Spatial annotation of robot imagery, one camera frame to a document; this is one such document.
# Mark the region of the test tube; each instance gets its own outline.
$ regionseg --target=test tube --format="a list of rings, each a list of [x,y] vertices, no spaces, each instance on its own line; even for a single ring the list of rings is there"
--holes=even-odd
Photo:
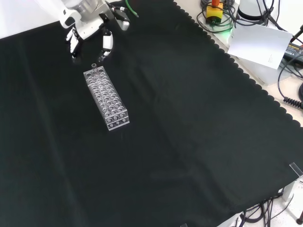
[[[93,68],[93,75],[94,77],[97,77],[98,76],[98,69],[97,69],[97,65],[95,63],[93,63],[91,65],[91,67]]]

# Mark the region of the table leg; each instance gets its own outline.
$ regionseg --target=table leg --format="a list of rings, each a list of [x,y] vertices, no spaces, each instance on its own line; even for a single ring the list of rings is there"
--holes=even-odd
[[[299,225],[303,224],[303,211],[302,211],[300,218],[297,219],[297,224],[299,224]]]

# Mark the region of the yellow device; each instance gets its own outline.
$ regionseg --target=yellow device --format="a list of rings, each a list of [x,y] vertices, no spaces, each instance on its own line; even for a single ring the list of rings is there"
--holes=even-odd
[[[220,23],[223,17],[223,3],[219,3],[218,5],[214,5],[214,2],[212,2],[213,6],[219,7],[221,9],[218,8],[213,8],[212,6],[207,6],[206,8],[206,22],[211,23],[211,22],[215,22],[215,23]]]

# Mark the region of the white paper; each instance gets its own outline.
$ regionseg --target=white paper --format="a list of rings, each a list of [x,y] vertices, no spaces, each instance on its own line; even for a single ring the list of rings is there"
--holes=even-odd
[[[236,26],[228,54],[278,69],[292,34],[261,25]]]

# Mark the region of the orange cap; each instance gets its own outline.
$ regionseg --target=orange cap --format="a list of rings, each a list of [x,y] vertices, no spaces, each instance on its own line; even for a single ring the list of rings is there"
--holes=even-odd
[[[218,6],[220,4],[220,0],[213,0],[212,5],[213,6]]]

